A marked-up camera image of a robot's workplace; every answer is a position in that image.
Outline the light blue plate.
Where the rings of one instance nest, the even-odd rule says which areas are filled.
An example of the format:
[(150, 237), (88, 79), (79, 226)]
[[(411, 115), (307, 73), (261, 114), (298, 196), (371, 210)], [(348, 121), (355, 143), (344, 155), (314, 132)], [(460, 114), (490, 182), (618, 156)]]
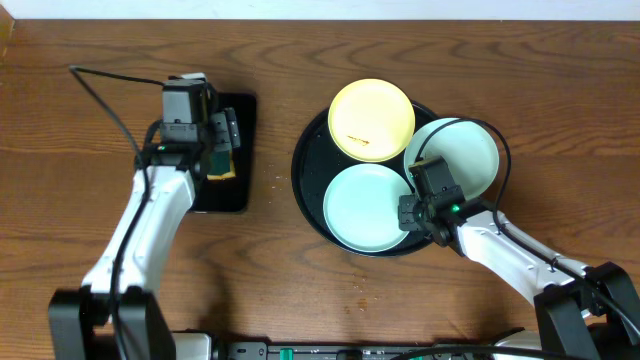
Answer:
[(379, 253), (399, 245), (408, 232), (398, 220), (399, 199), (411, 193), (394, 170), (358, 164), (341, 171), (329, 184), (323, 214), (331, 234), (350, 250)]
[(484, 128), (472, 122), (460, 122), (437, 132), (420, 150), (436, 128), (450, 121), (453, 118), (438, 119), (416, 131), (404, 151), (405, 175), (414, 185), (408, 167), (415, 163), (416, 157), (442, 156), (465, 199), (470, 200), (482, 195), (495, 180), (500, 164), (498, 148)]

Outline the light blue plate front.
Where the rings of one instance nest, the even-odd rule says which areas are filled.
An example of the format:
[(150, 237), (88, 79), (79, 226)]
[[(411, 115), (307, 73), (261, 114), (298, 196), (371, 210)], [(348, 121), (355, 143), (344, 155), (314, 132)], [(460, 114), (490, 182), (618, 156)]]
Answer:
[(411, 193), (394, 170), (358, 164), (341, 171), (329, 184), (323, 214), (331, 234), (350, 250), (379, 253), (399, 245), (408, 232), (398, 220), (399, 199)]

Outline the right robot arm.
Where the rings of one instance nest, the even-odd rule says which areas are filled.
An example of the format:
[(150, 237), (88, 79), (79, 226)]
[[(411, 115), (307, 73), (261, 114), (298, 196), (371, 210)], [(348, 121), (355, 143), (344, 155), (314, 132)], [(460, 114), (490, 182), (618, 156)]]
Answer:
[(638, 358), (639, 295), (617, 264), (593, 267), (565, 257), (481, 199), (458, 205), (403, 195), (398, 217), (401, 229), (426, 231), (438, 245), (491, 270), (534, 306), (538, 340), (510, 336), (505, 345), (563, 358)]

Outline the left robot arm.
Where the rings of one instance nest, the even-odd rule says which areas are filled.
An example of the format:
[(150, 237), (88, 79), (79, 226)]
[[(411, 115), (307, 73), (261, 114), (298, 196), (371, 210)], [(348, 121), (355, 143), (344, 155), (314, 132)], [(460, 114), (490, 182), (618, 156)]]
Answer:
[(79, 289), (51, 298), (56, 358), (218, 358), (214, 336), (170, 330), (156, 291), (178, 227), (213, 176), (211, 166), (231, 163), (241, 144), (230, 107), (208, 119), (161, 119), (149, 127), (127, 207), (106, 250)]

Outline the green yellow sponge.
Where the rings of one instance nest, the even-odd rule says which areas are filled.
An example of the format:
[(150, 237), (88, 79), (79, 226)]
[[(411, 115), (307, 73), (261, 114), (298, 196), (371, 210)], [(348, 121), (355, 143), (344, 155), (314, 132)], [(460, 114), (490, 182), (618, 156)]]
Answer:
[(210, 155), (209, 181), (225, 181), (236, 177), (233, 152), (213, 152)]

